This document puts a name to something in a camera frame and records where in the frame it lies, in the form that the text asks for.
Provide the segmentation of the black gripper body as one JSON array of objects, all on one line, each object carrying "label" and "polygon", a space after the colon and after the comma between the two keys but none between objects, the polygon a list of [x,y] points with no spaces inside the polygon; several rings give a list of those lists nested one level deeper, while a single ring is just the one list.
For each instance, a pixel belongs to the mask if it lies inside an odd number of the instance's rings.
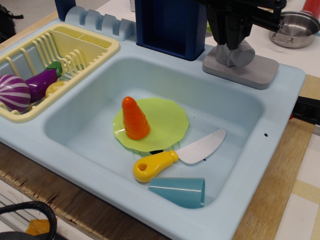
[{"label": "black gripper body", "polygon": [[283,24],[282,10],[286,0],[200,0],[206,7],[208,19],[225,24],[226,29],[257,25],[276,32]]}]

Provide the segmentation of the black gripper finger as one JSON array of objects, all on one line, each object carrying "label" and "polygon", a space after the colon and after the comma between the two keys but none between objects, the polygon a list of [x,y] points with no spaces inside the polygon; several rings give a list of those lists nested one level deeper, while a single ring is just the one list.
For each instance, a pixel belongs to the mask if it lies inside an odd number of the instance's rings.
[{"label": "black gripper finger", "polygon": [[225,17],[226,44],[229,50],[236,50],[250,35],[252,21],[248,16],[228,13]]},{"label": "black gripper finger", "polygon": [[209,23],[214,40],[218,45],[225,45],[225,11],[217,6],[206,6],[206,17]]}]

